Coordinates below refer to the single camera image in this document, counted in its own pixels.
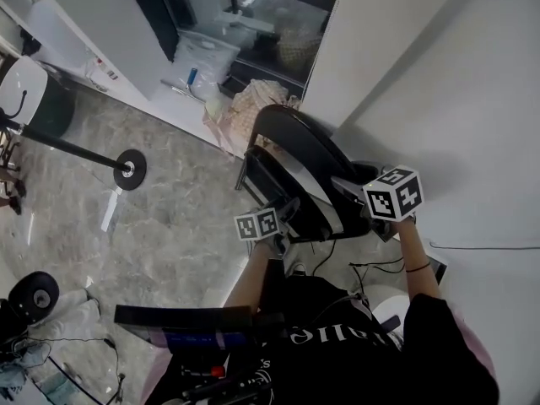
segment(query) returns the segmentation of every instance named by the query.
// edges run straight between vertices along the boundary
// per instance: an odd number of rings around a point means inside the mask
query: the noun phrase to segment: black cable
[[[393,272],[392,270],[385,270],[384,268],[380,268],[377,266],[370,266],[371,268],[376,268],[377,270],[381,270],[384,273],[391,273],[391,274],[398,274],[401,273],[405,269],[405,262],[403,263],[402,267],[397,270],[396,272]]]
[[[420,270],[424,270],[426,267],[431,267],[431,262],[428,261],[427,264],[424,264],[422,267],[413,268],[413,270],[405,270],[407,273],[414,273],[419,272]]]
[[[357,264],[357,263],[354,263],[354,262],[350,262],[350,263],[349,263],[349,266],[355,266],[355,267],[382,266],[382,265],[386,265],[386,264],[395,264],[396,262],[400,262],[402,259],[403,259],[403,257],[398,258],[397,260],[394,260],[394,261],[387,261],[387,262],[366,262],[366,263],[364,263],[364,264]]]
[[[457,251],[535,251],[540,249],[540,246],[517,246],[517,247],[452,247],[452,246],[438,246],[432,242],[429,245],[435,249],[456,249]]]
[[[35,388],[37,388],[37,389],[41,392],[41,394],[43,395],[43,397],[44,397],[47,401],[49,401],[50,403],[52,403],[52,405],[56,405],[56,404],[55,404],[55,403],[54,403],[54,402],[53,402],[53,401],[45,394],[45,392],[44,392],[43,390],[41,390],[41,387],[39,387],[39,386],[37,385],[37,382],[35,382],[35,381],[32,380],[31,378],[30,378],[30,380],[32,381],[32,384],[34,384]]]
[[[335,240],[335,241],[333,242],[333,244],[332,244],[332,250],[330,251],[330,254],[328,254],[328,256],[327,256],[325,259],[323,259],[321,262],[319,262],[319,263],[316,265],[316,267],[313,269],[313,273],[311,274],[311,276],[315,276],[315,273],[316,273],[317,269],[318,269],[322,264],[324,264],[326,261],[328,261],[328,260],[330,259],[330,257],[332,256],[332,253],[334,253],[334,248],[336,247],[336,241],[337,241],[337,240]]]
[[[49,354],[45,357],[45,359],[43,360],[43,363],[40,363],[40,364],[37,364],[36,366],[30,366],[28,368],[25,368],[25,369],[32,369],[32,368],[35,368],[37,366],[42,366],[45,364],[45,362],[47,361],[47,359],[49,359],[57,368],[58,370],[60,370],[60,372],[62,372],[62,374],[68,378],[82,393],[84,393],[89,399],[91,399],[92,401],[94,401],[95,403],[97,403],[98,405],[103,405],[100,401],[98,401],[95,397],[93,397],[90,393],[88,393],[86,390],[84,390],[69,374],[67,374],[61,367],[60,365],[54,361],[54,359],[51,357],[51,352],[52,352],[52,346],[48,343],[48,342],[61,342],[61,341],[68,341],[68,342],[72,342],[72,341],[77,341],[77,342],[91,342],[91,341],[103,341],[105,345],[107,345],[109,348],[111,348],[114,352],[115,352],[115,355],[116,355],[116,380],[118,382],[118,387],[116,389],[116,392],[114,395],[112,395],[112,398],[109,400],[109,402],[107,402],[106,405],[110,405],[112,403],[112,401],[119,395],[120,393],[120,390],[122,388],[122,382],[124,380],[124,376],[118,374],[118,366],[119,366],[119,363],[120,363],[120,356],[118,355],[118,350],[116,349],[116,345],[109,339],[109,338],[96,338],[96,339],[66,339],[66,338],[60,338],[60,339],[37,339],[35,337],[26,337],[25,338],[26,340],[31,340],[31,341],[36,341],[36,342],[43,342],[43,343],[46,343],[49,347]]]
[[[360,277],[360,273],[358,273],[358,270],[355,266],[351,266],[353,268],[353,271],[356,273],[356,276],[358,276],[358,280],[360,282],[360,289],[362,290],[362,294],[364,294],[364,284],[362,283],[362,278]]]
[[[345,297],[342,297],[341,299],[337,299],[336,301],[333,301],[330,305],[328,305],[327,307],[325,307],[323,310],[321,310],[321,312],[319,312],[319,315],[317,315],[315,318],[313,318],[310,322],[308,322],[307,324],[305,324],[303,327],[301,328],[297,328],[295,330],[303,330],[305,329],[306,327],[310,326],[311,324],[313,324],[315,321],[317,321],[319,318],[321,318],[321,316],[323,316],[327,311],[328,309],[330,309],[331,307],[333,307],[334,305],[336,305],[337,303],[341,303],[342,301],[347,301],[347,300],[358,300],[358,295],[345,295]]]

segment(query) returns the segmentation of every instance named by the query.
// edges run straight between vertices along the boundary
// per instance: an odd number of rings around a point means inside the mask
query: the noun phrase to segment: cabinet door
[[[170,65],[135,0],[47,0],[105,64],[150,99]]]

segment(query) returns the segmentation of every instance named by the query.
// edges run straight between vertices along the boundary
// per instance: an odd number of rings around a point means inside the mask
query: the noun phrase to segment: marble floor
[[[255,203],[234,190],[239,160],[105,95],[76,90],[75,116],[65,138],[112,158],[125,149],[142,150],[146,180],[118,195],[108,168],[23,140],[14,159],[28,195],[22,216],[8,208],[0,215],[0,256],[18,278],[46,271],[62,292],[88,288],[99,300],[101,320],[91,334],[116,341],[119,371],[126,375],[124,403],[134,405],[156,349],[113,323],[115,306],[221,305],[246,264],[246,245],[238,241],[232,218]],[[296,253],[310,271],[331,249],[331,242],[305,244]],[[396,242],[384,244],[374,235],[340,240],[318,274],[354,290],[359,284],[349,262],[399,257]],[[378,283],[404,288],[401,274],[370,269],[364,284]],[[103,343],[67,343],[55,357],[98,400],[107,402],[115,391],[116,356]],[[39,380],[52,370],[48,366],[32,376]],[[91,402],[78,394],[74,403]]]

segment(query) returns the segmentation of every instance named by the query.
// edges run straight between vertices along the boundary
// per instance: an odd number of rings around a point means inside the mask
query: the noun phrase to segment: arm
[[[425,266],[429,262],[429,259],[425,255],[414,222],[410,218],[407,218],[396,224],[396,229],[402,245],[405,270],[410,271]],[[440,299],[439,285],[431,267],[407,273],[407,288],[410,300],[417,294],[426,294],[430,297]]]
[[[225,302],[225,307],[250,306],[251,313],[253,315],[257,313],[268,259],[274,255],[273,250],[264,240],[255,245],[251,252],[250,261]]]

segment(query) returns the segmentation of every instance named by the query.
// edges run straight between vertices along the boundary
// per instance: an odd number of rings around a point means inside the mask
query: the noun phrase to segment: red button
[[[225,376],[225,368],[223,366],[214,366],[210,370],[210,375],[215,378],[223,378]]]

